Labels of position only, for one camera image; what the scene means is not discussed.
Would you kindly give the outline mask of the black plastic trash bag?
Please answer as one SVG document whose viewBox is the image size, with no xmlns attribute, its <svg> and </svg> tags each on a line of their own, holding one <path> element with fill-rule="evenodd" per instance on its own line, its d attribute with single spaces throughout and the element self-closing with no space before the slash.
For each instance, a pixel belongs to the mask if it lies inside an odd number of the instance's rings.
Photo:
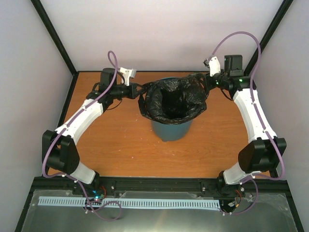
<svg viewBox="0 0 309 232">
<path fill-rule="evenodd" d="M 207 110 L 210 89 L 204 73 L 169 77 L 143 85 L 138 104 L 140 114 L 162 124 L 178 125 Z"/>
</svg>

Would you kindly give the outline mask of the teal plastic trash bin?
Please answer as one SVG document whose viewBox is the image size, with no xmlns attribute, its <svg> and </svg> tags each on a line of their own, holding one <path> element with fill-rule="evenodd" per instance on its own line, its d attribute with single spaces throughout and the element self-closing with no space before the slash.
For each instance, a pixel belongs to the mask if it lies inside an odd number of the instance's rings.
<svg viewBox="0 0 309 232">
<path fill-rule="evenodd" d="M 177 141 L 188 133 L 193 122 L 186 119 L 190 106 L 185 99 L 185 88 L 177 77 L 164 78 L 160 83 L 163 85 L 152 96 L 156 109 L 152 129 L 163 142 Z"/>
</svg>

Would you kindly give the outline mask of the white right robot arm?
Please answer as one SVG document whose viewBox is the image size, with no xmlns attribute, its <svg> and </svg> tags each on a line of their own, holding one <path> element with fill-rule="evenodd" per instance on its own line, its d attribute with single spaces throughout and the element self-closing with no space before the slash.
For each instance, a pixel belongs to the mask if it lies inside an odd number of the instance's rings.
<svg viewBox="0 0 309 232">
<path fill-rule="evenodd" d="M 227 196 L 245 180 L 271 173 L 282 165 L 287 144 L 268 123 L 253 79 L 244 74 L 242 56 L 227 55 L 224 61 L 223 69 L 216 56 L 204 61 L 210 70 L 206 83 L 210 89 L 217 87 L 222 92 L 228 91 L 226 96 L 238 107 L 248 135 L 248 144 L 239 152 L 237 163 L 220 172 L 217 178 L 218 193 Z"/>
</svg>

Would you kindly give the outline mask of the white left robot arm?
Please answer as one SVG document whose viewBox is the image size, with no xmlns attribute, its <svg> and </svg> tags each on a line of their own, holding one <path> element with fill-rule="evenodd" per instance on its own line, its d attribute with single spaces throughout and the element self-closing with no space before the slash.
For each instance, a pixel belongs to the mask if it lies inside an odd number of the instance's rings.
<svg viewBox="0 0 309 232">
<path fill-rule="evenodd" d="M 42 174 L 49 178 L 46 169 L 57 170 L 57 175 L 83 183 L 89 194 L 100 190 L 99 173 L 81 162 L 77 143 L 86 129 L 101 116 L 114 100 L 135 99 L 138 95 L 136 83 L 130 79 L 135 69 L 104 68 L 100 81 L 95 83 L 82 106 L 63 125 L 54 131 L 47 130 L 42 136 Z"/>
</svg>

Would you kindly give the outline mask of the green lit circuit board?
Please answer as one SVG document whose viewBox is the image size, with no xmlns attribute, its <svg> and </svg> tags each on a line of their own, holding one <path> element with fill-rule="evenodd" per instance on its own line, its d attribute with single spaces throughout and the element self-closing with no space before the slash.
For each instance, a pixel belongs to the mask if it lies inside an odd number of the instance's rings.
<svg viewBox="0 0 309 232">
<path fill-rule="evenodd" d="M 99 187 L 98 190 L 93 190 L 93 193 L 95 195 L 94 198 L 96 201 L 103 200 L 107 196 L 107 191 L 104 186 Z"/>
</svg>

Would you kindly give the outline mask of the black right frame post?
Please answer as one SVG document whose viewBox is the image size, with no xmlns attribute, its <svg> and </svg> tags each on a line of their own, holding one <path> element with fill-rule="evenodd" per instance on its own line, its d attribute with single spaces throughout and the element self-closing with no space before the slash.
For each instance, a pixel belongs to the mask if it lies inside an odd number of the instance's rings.
<svg viewBox="0 0 309 232">
<path fill-rule="evenodd" d="M 272 36 L 274 35 L 276 29 L 278 28 L 284 16 L 288 12 L 292 3 L 293 3 L 293 0 L 283 0 L 282 1 L 280 7 L 275 13 L 272 21 L 270 22 L 267 30 L 264 33 L 264 36 L 262 37 L 260 41 L 261 52 L 263 52 L 263 50 L 266 48 L 268 42 L 271 40 Z M 258 59 L 258 49 L 255 50 L 249 63 L 247 64 L 246 69 L 244 71 L 245 74 L 250 74 L 250 72 L 253 70 L 254 66 L 257 63 L 257 59 Z"/>
</svg>

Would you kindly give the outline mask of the black frame post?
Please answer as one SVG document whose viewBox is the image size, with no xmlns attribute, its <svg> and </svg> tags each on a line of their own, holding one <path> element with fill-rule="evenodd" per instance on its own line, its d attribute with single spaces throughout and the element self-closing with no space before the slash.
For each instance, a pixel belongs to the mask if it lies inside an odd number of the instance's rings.
<svg viewBox="0 0 309 232">
<path fill-rule="evenodd" d="M 267 30 L 264 33 L 264 36 L 262 37 L 260 41 L 261 52 L 263 52 L 263 50 L 266 48 L 268 42 L 271 40 L 272 36 L 274 35 L 276 29 L 278 28 L 284 16 L 288 12 L 292 3 L 293 3 L 293 0 L 283 0 L 282 1 L 280 7 L 275 13 L 272 21 L 270 22 Z M 254 66 L 257 63 L 257 59 L 258 59 L 258 49 L 255 50 L 249 63 L 247 64 L 246 69 L 244 71 L 245 74 L 250 74 L 250 72 L 253 70 Z"/>
<path fill-rule="evenodd" d="M 56 48 L 58 49 L 63 61 L 65 62 L 67 68 L 69 69 L 70 73 L 72 75 L 76 75 L 77 70 L 74 67 L 73 62 L 71 61 L 71 58 L 69 57 L 50 17 L 48 16 L 48 13 L 46 12 L 42 2 L 40 0 L 31 0 L 31 3 L 36 10 L 39 18 L 43 22 L 46 30 L 48 31 L 52 41 L 54 42 Z"/>
</svg>

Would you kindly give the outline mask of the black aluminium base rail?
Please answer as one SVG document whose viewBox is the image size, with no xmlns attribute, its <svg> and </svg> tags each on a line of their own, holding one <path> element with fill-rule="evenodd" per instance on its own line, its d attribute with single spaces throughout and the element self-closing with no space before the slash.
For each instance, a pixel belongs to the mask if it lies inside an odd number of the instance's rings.
<svg viewBox="0 0 309 232">
<path fill-rule="evenodd" d="M 133 192 L 176 192 L 176 193 L 192 193 L 198 197 L 214 198 L 214 199 L 232 199 L 236 197 L 237 191 L 244 194 L 255 194 L 255 185 L 248 181 L 242 186 L 233 185 L 226 186 L 219 190 L 217 180 L 215 178 L 137 178 L 137 177 L 100 177 L 98 189 L 94 190 L 89 185 L 84 184 L 86 193 L 90 197 L 94 197 L 95 193 L 105 193 L 107 196 L 120 197 L 120 193 L 128 191 Z M 291 197 L 291 192 L 287 181 L 270 181 L 267 179 L 255 180 L 258 186 L 258 193 L 284 193 L 287 197 Z M 83 195 L 83 191 L 79 184 L 63 177 L 43 178 L 35 177 L 30 188 L 34 190 L 72 190 L 75 195 Z"/>
</svg>

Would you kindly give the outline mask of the black left frame post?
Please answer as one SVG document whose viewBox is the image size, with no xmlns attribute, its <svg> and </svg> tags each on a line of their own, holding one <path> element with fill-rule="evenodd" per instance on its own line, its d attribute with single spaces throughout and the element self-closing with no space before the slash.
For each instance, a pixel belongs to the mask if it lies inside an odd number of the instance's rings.
<svg viewBox="0 0 309 232">
<path fill-rule="evenodd" d="M 76 75 L 77 70 L 74 67 L 73 62 L 71 61 L 71 58 L 69 57 L 50 17 L 48 16 L 48 13 L 46 12 L 42 2 L 40 0 L 31 0 L 31 3 L 36 10 L 39 18 L 43 22 L 46 30 L 48 31 L 52 41 L 54 42 L 56 48 L 58 49 L 63 61 L 65 62 L 67 68 L 69 69 L 70 73 L 72 75 Z"/>
</svg>

